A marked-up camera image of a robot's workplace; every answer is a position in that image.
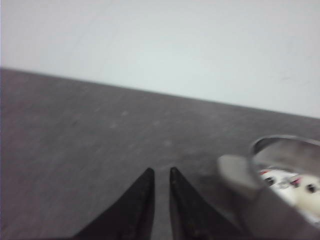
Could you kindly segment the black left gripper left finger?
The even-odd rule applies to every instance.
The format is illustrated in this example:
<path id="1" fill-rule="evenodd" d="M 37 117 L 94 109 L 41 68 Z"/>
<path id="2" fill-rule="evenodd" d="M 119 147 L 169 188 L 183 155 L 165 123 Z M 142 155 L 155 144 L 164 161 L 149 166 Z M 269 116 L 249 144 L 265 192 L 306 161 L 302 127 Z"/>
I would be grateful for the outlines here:
<path id="1" fill-rule="evenodd" d="M 155 171 L 147 168 L 108 209 L 76 233 L 75 240 L 150 240 L 155 215 Z"/>

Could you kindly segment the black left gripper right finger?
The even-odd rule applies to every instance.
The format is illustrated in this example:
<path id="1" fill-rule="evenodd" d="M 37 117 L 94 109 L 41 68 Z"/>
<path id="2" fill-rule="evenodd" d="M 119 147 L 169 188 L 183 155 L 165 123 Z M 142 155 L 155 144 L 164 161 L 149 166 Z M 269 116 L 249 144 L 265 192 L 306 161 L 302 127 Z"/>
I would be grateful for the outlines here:
<path id="1" fill-rule="evenodd" d="M 245 231 L 211 207 L 176 167 L 170 169 L 170 221 L 174 240 L 239 240 Z"/>

